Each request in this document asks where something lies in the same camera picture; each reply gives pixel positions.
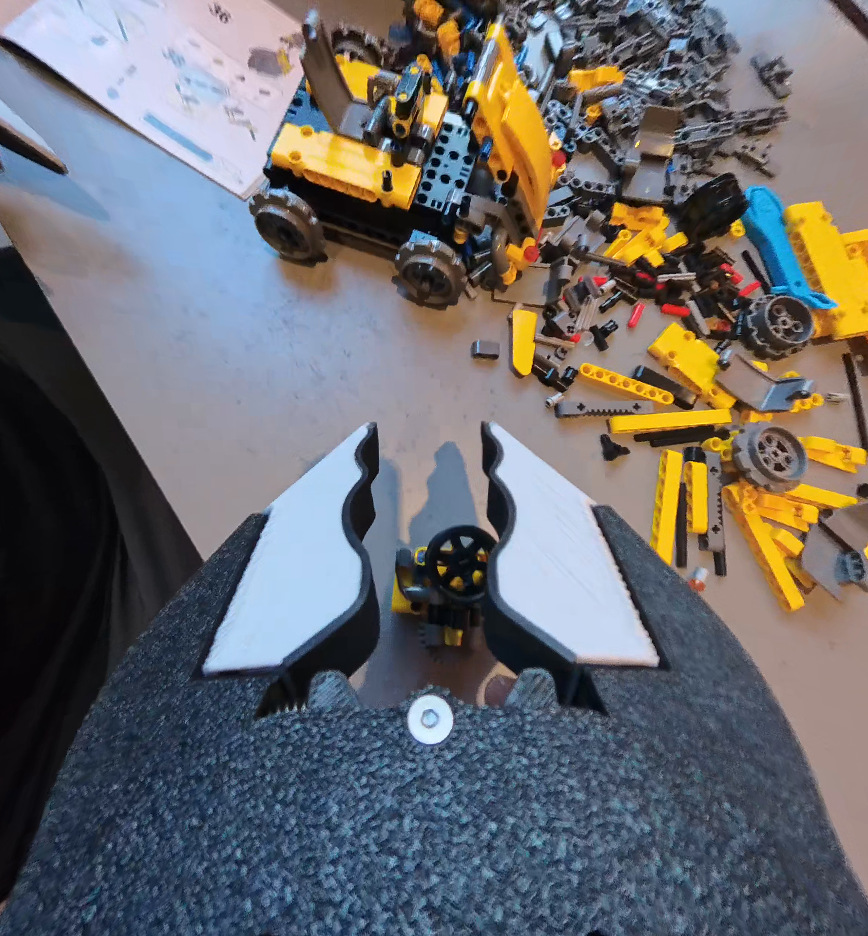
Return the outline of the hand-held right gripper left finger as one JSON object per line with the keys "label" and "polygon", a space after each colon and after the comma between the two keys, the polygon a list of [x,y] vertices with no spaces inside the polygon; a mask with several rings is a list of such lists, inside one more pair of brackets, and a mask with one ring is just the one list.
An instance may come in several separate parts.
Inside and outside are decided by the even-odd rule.
{"label": "hand-held right gripper left finger", "polygon": [[363,544],[375,519],[375,422],[358,427],[264,511],[264,526],[212,637],[202,675],[290,672],[334,638],[361,644],[342,663],[354,672],[379,635],[379,610]]}

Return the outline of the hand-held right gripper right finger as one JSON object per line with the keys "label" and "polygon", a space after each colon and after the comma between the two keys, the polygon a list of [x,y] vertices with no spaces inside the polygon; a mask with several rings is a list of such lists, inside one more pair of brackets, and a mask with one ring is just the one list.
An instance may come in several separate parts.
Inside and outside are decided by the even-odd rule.
{"label": "hand-held right gripper right finger", "polygon": [[603,707],[592,669],[660,665],[598,520],[597,503],[503,429],[481,425],[487,562],[484,636],[516,676],[540,669],[563,707]]}

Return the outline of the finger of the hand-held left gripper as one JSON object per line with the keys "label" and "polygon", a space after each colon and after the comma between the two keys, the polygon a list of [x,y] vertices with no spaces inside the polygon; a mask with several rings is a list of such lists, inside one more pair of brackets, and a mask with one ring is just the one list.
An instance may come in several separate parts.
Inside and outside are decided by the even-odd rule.
{"label": "finger of the hand-held left gripper", "polygon": [[60,175],[68,169],[56,152],[0,98],[0,146]]}

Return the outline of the small yellow brick wheel assembly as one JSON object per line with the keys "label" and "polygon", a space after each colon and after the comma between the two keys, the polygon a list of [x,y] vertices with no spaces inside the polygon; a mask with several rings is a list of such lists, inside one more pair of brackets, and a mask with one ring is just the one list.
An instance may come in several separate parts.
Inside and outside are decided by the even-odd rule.
{"label": "small yellow brick wheel assembly", "polygon": [[423,648],[469,648],[479,643],[487,565],[496,544],[489,532],[458,525],[437,533],[426,546],[397,551],[391,610],[418,619]]}

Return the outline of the white instruction booklet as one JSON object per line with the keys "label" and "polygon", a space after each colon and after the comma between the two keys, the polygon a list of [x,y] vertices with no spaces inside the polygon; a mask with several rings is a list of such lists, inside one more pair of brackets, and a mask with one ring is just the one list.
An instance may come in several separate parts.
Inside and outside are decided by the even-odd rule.
{"label": "white instruction booklet", "polygon": [[264,1],[43,1],[0,38],[240,199],[303,76],[301,24]]}

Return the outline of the grey toothed toy wheel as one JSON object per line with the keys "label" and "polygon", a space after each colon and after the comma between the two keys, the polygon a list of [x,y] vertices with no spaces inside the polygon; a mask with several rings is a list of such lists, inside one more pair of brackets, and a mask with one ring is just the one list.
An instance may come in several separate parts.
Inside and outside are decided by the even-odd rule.
{"label": "grey toothed toy wheel", "polygon": [[801,440],[770,424],[748,426],[732,438],[731,460],[741,479],[775,494],[800,485],[809,466]]}
{"label": "grey toothed toy wheel", "polygon": [[814,337],[814,316],[798,298],[762,296],[742,315],[740,340],[762,360],[800,353]]}

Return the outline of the yellow curved panel brick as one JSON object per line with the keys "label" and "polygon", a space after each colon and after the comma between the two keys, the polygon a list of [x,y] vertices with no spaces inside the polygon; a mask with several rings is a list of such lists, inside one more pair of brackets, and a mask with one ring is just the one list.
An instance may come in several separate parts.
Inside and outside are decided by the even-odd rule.
{"label": "yellow curved panel brick", "polygon": [[514,305],[508,316],[510,368],[519,378],[527,378],[532,373],[538,318],[536,311],[521,304]]}

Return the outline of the person's black top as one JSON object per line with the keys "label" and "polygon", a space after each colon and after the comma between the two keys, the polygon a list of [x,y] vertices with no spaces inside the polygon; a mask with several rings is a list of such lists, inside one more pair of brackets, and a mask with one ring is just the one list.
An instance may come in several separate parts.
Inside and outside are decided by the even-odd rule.
{"label": "person's black top", "polygon": [[101,686],[202,562],[39,281],[0,249],[0,905]]}

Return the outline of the grey yellow panel sub-assembly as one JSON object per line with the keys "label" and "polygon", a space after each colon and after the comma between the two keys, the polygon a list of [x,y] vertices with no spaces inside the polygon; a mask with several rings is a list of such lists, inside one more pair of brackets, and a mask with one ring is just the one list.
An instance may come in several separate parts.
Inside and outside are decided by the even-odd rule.
{"label": "grey yellow panel sub-assembly", "polygon": [[804,538],[800,563],[836,601],[849,587],[868,592],[868,502],[821,516]]}

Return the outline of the pile of loose building bricks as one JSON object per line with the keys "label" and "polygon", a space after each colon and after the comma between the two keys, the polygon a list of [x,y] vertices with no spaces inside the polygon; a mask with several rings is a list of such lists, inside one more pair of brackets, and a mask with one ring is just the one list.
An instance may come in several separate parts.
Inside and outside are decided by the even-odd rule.
{"label": "pile of loose building bricks", "polygon": [[[792,69],[755,54],[773,96],[739,108],[727,77],[740,53],[713,2],[521,2],[518,63],[568,162],[543,219],[538,260],[495,299],[538,313],[533,374],[559,418],[606,420],[606,462],[627,441],[659,456],[650,544],[679,571],[691,540],[728,572],[727,521],[739,528],[780,607],[824,591],[803,571],[807,532],[832,510],[868,502],[809,484],[828,466],[868,462],[858,365],[842,356],[847,391],[822,387],[791,360],[817,343],[868,350],[868,229],[841,231],[820,201],[784,205],[802,272],[837,307],[811,309],[814,337],[798,354],[762,360],[740,340],[742,315],[771,283],[742,220],[692,242],[679,207],[732,160],[776,175],[773,139],[790,114]],[[770,424],[803,443],[809,466],[785,494],[753,487],[731,460],[732,438]]]}

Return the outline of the yellow black brick vehicle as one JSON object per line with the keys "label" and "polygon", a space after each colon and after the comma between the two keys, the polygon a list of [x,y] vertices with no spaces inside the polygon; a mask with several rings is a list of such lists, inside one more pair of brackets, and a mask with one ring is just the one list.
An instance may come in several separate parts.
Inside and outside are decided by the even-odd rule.
{"label": "yellow black brick vehicle", "polygon": [[379,39],[311,10],[304,76],[251,197],[263,240],[300,264],[357,240],[437,309],[514,284],[568,162],[519,67],[521,27],[501,2],[405,2]]}

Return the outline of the blue brick separator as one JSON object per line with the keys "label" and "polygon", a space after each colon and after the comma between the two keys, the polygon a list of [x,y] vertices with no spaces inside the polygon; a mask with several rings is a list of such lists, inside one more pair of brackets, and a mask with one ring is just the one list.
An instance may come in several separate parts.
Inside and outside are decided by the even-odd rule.
{"label": "blue brick separator", "polygon": [[835,309],[837,304],[831,298],[808,284],[791,245],[784,205],[778,195],[767,186],[751,185],[745,189],[744,197],[747,208],[741,220],[745,235],[765,266],[771,293],[797,299],[810,309]]}

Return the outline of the black toy tyre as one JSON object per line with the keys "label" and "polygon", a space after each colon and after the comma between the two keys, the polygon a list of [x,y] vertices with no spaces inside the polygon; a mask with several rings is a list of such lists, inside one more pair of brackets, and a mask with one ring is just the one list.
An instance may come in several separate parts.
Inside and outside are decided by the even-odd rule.
{"label": "black toy tyre", "polygon": [[687,240],[700,242],[725,236],[748,209],[736,175],[723,173],[701,185],[679,207],[676,228]]}

